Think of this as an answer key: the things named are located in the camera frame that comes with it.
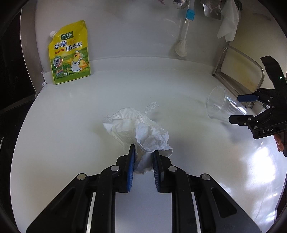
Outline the person's right hand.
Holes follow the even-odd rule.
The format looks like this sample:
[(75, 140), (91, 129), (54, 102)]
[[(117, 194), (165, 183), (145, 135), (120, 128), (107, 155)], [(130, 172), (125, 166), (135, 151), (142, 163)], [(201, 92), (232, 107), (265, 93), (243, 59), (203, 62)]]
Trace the person's right hand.
[(282, 152), (285, 157), (287, 157), (286, 153), (286, 136), (284, 135), (283, 132), (275, 134), (273, 136), (276, 146), (279, 152)]

